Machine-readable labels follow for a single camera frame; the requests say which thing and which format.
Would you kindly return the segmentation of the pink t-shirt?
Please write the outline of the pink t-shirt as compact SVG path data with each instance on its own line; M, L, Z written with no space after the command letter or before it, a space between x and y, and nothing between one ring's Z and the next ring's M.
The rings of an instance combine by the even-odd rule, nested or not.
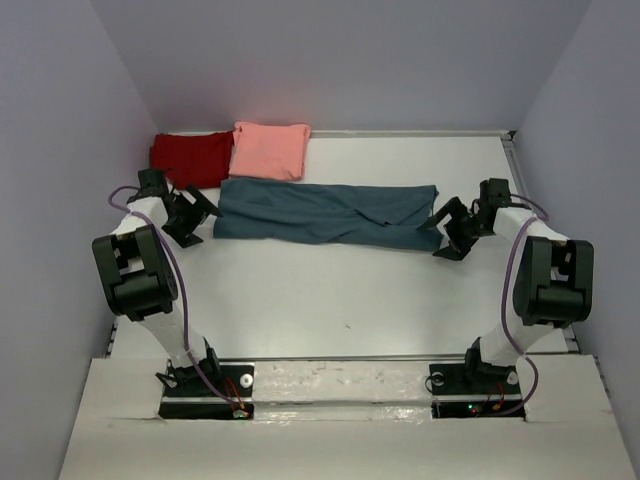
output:
M231 177L290 182L304 178L309 125L269 126L239 121L233 137Z

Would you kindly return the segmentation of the blue t-shirt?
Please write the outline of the blue t-shirt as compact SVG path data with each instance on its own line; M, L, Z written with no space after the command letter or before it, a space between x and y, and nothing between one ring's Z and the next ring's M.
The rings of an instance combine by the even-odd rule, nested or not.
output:
M223 182L213 236L349 244L434 252L443 235L431 217L433 185L379 187L293 184L237 178Z

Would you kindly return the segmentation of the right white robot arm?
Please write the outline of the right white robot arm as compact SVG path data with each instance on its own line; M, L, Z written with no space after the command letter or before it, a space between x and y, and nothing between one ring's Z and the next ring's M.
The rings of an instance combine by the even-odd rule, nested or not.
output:
M511 192L508 180L490 178L472 206L454 197L423 224L425 230L444 227L448 244L435 254L447 260L463 260L482 237L511 245L498 325L472 343L463 362L431 365L433 394L515 393L516 363L528 349L590 315L594 247L554 231L546 220L541 207Z

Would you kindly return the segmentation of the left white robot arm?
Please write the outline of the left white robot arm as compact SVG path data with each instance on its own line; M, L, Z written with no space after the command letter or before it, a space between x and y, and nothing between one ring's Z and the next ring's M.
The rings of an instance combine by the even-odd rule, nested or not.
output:
M224 375L214 348L191 328L184 277L168 243L183 249L202 243L196 227L223 214L196 187L187 185L187 195L175 190L161 169L143 169L138 180L126 204L114 201L124 186L110 194L109 205L125 217L112 233L92 241L106 302L114 315L145 328L163 347L169 366L156 377L165 387L202 386L229 402L218 390Z

